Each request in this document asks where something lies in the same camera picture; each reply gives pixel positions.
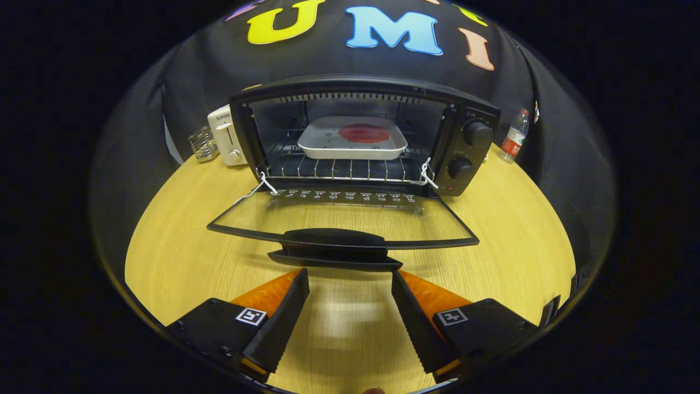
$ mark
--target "letter m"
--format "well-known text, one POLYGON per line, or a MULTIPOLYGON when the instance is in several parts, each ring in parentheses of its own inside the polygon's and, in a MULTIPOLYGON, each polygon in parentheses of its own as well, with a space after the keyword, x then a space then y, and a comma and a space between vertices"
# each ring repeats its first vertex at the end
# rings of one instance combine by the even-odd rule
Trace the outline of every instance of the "letter m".
POLYGON ((345 10, 355 17, 355 32, 347 45, 352 48, 374 48, 379 41, 372 37, 372 30, 386 45, 393 48, 408 33, 403 46, 415 52, 441 55, 442 49, 435 41, 433 25, 437 20, 421 13, 408 12, 394 22, 376 7, 350 7, 345 10))

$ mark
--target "oven door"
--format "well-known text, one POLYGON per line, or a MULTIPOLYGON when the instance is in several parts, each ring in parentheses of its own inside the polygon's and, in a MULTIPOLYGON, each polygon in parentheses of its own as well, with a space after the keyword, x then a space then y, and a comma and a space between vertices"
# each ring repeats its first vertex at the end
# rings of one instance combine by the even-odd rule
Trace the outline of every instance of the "oven door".
POLYGON ((350 250, 376 246, 377 239, 387 250, 479 243, 439 197, 355 186, 290 187, 277 191, 277 195, 258 191, 241 198, 207 228, 283 245, 286 235, 296 233, 295 238, 301 236, 307 247, 328 246, 323 235, 333 233, 337 235, 334 239, 341 238, 350 250), (371 237, 339 236, 343 231, 371 237))

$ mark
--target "white baking tray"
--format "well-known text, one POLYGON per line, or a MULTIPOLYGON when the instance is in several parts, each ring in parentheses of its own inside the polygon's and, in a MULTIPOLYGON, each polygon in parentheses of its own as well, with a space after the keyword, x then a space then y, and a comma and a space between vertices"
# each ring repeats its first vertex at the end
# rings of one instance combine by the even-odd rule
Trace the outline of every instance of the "white baking tray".
POLYGON ((401 130, 391 120, 371 116, 327 116, 312 121, 297 142, 313 159, 393 160, 401 155, 408 143, 401 130), (343 127, 372 125, 388 132, 380 142, 354 142, 340 135, 343 127))

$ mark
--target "oven door handle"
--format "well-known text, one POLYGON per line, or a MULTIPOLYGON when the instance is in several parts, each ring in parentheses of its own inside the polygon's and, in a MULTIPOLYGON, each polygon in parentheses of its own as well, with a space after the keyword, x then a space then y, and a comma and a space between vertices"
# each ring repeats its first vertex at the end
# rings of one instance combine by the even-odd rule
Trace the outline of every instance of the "oven door handle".
POLYGON ((279 239, 282 250, 267 255, 280 264, 389 272, 403 265, 388 257, 384 238, 344 229, 287 231, 279 239))

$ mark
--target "letter u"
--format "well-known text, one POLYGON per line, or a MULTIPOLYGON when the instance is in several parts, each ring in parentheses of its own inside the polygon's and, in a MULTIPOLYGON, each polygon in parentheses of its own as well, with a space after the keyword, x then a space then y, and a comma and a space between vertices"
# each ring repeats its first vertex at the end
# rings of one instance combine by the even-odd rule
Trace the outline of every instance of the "letter u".
POLYGON ((250 25, 248 29, 248 42, 259 45, 274 43, 304 33, 308 29, 311 29, 316 23, 316 9, 319 7, 319 4, 325 1, 326 0, 306 0, 294 4, 292 8, 299 9, 297 22, 285 29, 275 30, 272 28, 275 15, 282 12, 282 8, 275 8, 274 10, 261 13, 251 18, 248 20, 248 24, 250 25))

